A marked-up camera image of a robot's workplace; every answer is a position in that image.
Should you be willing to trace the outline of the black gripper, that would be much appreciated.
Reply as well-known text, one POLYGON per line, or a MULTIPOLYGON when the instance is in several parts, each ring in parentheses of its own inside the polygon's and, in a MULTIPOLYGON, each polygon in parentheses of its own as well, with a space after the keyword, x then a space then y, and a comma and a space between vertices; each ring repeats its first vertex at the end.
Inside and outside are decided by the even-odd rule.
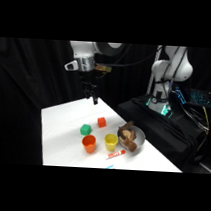
POLYGON ((79 73, 80 79, 82 82, 82 88, 86 99, 89 99, 89 92, 92 91, 92 98, 94 105, 98 104, 98 96, 97 93, 94 90, 94 88, 97 86, 95 83, 95 75, 93 72, 83 71, 79 73))

